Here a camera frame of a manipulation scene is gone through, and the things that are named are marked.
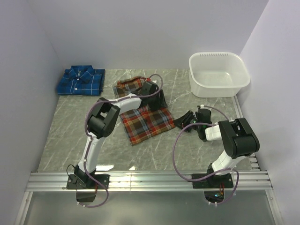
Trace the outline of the red brown plaid shirt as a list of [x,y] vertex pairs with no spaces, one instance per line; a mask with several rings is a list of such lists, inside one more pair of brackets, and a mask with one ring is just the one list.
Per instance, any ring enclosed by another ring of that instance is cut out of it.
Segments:
[[[122,98],[141,88],[147,81],[150,78],[141,76],[119,80],[113,87],[114,95]],[[151,111],[149,106],[143,106],[121,114],[120,120],[132,146],[175,128],[173,117],[166,107]]]

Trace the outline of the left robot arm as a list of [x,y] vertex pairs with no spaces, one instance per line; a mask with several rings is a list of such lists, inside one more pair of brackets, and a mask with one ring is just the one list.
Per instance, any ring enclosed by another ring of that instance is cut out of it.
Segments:
[[84,124],[87,143],[74,171],[79,185],[83,188],[93,186],[95,180],[92,174],[96,170],[101,146],[105,138],[113,132],[119,115],[146,105],[154,111],[166,106],[162,86],[146,81],[141,88],[125,97],[111,100],[101,97],[92,106]]

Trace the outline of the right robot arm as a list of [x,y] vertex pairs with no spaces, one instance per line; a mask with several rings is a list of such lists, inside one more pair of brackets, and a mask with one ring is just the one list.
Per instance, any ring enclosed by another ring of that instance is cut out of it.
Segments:
[[175,163],[175,148],[172,149],[172,163],[176,173],[186,181],[201,181],[206,179],[211,187],[218,187],[223,182],[223,175],[229,174],[235,166],[246,157],[251,156],[260,149],[259,140],[246,118],[211,122],[210,106],[200,105],[197,112],[188,111],[180,118],[174,120],[176,127],[184,131],[194,129],[198,137],[204,142],[221,140],[224,150],[221,155],[210,164],[208,174],[203,178],[189,179],[184,177]]

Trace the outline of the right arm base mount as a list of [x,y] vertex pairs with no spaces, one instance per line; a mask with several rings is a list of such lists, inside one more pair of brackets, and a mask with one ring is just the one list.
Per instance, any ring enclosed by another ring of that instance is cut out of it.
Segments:
[[233,188],[233,179],[231,174],[213,175],[201,181],[192,182],[193,189],[208,189],[208,188]]

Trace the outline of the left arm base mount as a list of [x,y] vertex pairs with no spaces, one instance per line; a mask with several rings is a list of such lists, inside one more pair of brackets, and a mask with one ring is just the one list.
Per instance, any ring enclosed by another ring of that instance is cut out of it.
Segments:
[[[110,175],[108,174],[95,174],[94,179],[96,179],[99,183],[108,188]],[[81,190],[81,189],[104,189],[101,185],[97,184],[94,180],[87,177],[86,182],[79,179],[76,175],[70,174],[66,189],[69,190]]]

